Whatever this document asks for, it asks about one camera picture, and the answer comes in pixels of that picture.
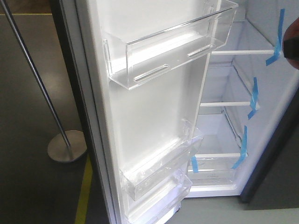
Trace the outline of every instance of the blue painter's tape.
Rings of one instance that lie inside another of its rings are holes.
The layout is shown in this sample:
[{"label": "blue painter's tape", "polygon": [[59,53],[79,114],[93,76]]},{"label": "blue painter's tape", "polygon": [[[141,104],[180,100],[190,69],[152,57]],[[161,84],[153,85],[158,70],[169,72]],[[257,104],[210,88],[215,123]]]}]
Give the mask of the blue painter's tape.
[{"label": "blue painter's tape", "polygon": [[280,57],[280,54],[282,51],[282,28],[283,28],[283,24],[284,24],[284,18],[285,18],[285,9],[283,8],[280,10],[279,24],[278,24],[278,35],[277,35],[276,46],[274,49],[274,55],[266,60],[266,66],[277,61]]},{"label": "blue painter's tape", "polygon": [[253,78],[253,90],[252,90],[252,96],[250,101],[250,107],[252,111],[248,114],[248,120],[250,120],[256,113],[256,104],[258,101],[258,87],[257,87],[257,78]]},{"label": "blue painter's tape", "polygon": [[195,156],[192,156],[191,158],[191,163],[192,163],[192,169],[194,173],[198,173],[198,164]]},{"label": "blue painter's tape", "polygon": [[242,139],[242,145],[241,145],[241,156],[239,160],[233,165],[232,169],[237,169],[240,164],[244,161],[247,154],[247,126],[244,126],[244,135]]}]

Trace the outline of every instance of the stanchion base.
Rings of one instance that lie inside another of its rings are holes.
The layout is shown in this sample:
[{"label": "stanchion base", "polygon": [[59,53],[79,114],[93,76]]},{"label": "stanchion base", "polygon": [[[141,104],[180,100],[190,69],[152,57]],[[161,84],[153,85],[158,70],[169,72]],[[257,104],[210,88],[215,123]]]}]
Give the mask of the stanchion base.
[{"label": "stanchion base", "polygon": [[61,134],[56,135],[48,144],[48,155],[56,162],[74,162],[87,150],[83,132],[71,130],[66,131],[65,134],[71,144],[70,152]]}]

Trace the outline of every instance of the yellow floor line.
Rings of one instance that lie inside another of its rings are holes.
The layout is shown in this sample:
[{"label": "yellow floor line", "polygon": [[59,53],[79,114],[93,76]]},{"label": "yellow floor line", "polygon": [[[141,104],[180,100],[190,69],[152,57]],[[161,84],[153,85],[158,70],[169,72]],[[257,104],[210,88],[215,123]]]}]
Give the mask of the yellow floor line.
[{"label": "yellow floor line", "polygon": [[92,183],[93,170],[90,163],[90,158],[87,156],[85,170],[83,174],[81,192],[77,205],[75,224],[85,224],[87,206],[89,200],[90,186]]}]

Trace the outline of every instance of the refrigerator shelf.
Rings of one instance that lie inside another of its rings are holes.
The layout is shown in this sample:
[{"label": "refrigerator shelf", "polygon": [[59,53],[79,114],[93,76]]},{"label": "refrigerator shelf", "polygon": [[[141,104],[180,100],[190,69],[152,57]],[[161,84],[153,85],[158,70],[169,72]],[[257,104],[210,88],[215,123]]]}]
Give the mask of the refrigerator shelf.
[{"label": "refrigerator shelf", "polygon": [[208,68],[200,108],[250,106],[251,93],[231,63]]},{"label": "refrigerator shelf", "polygon": [[225,45],[237,6],[206,0],[196,17],[145,36],[104,32],[109,78],[131,90]]},{"label": "refrigerator shelf", "polygon": [[120,171],[122,185],[133,200],[138,200],[149,192],[196,154],[203,136],[200,130],[193,127],[189,121],[185,120],[184,123],[185,127],[177,142],[172,143],[150,160],[141,161],[130,170]]},{"label": "refrigerator shelf", "polygon": [[224,185],[233,184],[235,181],[236,169],[232,166],[239,157],[196,157],[198,172],[194,173],[192,166],[188,167],[188,177],[192,180],[193,186]]},{"label": "refrigerator shelf", "polygon": [[194,186],[233,184],[236,169],[232,167],[241,156],[242,139],[238,128],[231,125],[224,112],[198,116],[197,127],[204,139],[195,155],[198,170],[193,170],[192,165],[188,167],[188,177]]},{"label": "refrigerator shelf", "polygon": [[159,184],[154,195],[142,200],[126,215],[127,224],[153,224],[175,209],[189,193],[192,182],[185,173],[178,169],[174,174]]},{"label": "refrigerator shelf", "polygon": [[[249,40],[258,40],[254,44]],[[211,63],[231,62],[237,55],[273,55],[274,50],[259,31],[244,20],[233,22],[227,43],[225,46],[211,53]]]}]

